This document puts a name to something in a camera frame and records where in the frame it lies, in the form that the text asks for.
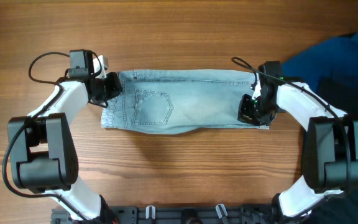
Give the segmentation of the light blue denim shorts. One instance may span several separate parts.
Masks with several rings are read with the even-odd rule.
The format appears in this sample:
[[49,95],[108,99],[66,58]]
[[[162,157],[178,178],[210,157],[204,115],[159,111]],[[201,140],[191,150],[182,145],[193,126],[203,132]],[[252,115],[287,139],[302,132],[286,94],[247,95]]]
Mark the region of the light blue denim shorts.
[[199,128],[248,129],[238,120],[253,73],[237,70],[128,70],[118,73],[122,93],[109,100],[102,128],[180,134]]

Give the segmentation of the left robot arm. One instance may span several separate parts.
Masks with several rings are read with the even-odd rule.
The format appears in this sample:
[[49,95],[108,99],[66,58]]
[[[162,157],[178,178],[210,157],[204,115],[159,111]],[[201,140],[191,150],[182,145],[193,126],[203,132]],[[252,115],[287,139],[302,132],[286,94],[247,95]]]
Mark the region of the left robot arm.
[[84,49],[66,56],[70,66],[52,82],[53,93],[27,116],[9,120],[2,179],[20,197],[52,198],[73,223],[119,223],[105,199],[79,176],[70,124],[88,104],[107,108],[122,86],[118,75],[107,71],[106,57]]

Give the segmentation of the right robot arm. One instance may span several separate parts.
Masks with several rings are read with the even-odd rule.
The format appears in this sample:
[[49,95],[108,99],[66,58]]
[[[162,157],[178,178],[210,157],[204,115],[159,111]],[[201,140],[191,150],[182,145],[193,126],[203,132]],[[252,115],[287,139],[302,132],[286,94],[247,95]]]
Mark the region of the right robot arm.
[[287,79],[278,61],[252,68],[243,59],[232,61],[255,76],[254,93],[242,97],[238,120],[268,126],[286,111],[305,130],[301,177],[276,194],[267,211],[253,212],[267,223],[299,223],[331,198],[344,198],[358,187],[358,119],[331,106],[304,82]]

